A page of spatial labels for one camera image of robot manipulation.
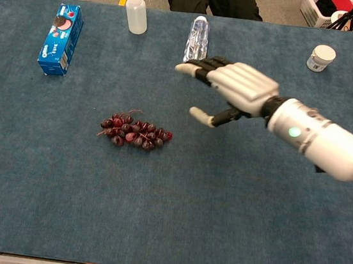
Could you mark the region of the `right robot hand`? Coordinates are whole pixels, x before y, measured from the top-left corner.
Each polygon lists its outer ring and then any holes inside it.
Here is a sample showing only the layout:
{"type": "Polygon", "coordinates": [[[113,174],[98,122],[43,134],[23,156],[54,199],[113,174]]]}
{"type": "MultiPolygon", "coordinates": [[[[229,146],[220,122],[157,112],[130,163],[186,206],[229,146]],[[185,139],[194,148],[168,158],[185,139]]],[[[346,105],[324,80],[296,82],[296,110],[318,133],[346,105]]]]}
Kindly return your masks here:
{"type": "Polygon", "coordinates": [[[279,84],[248,64],[230,62],[215,56],[199,61],[189,60],[176,65],[175,70],[185,73],[216,90],[230,105],[230,108],[209,115],[191,107],[189,113],[200,123],[213,128],[247,118],[259,118],[262,109],[270,99],[279,94],[279,84]]]}

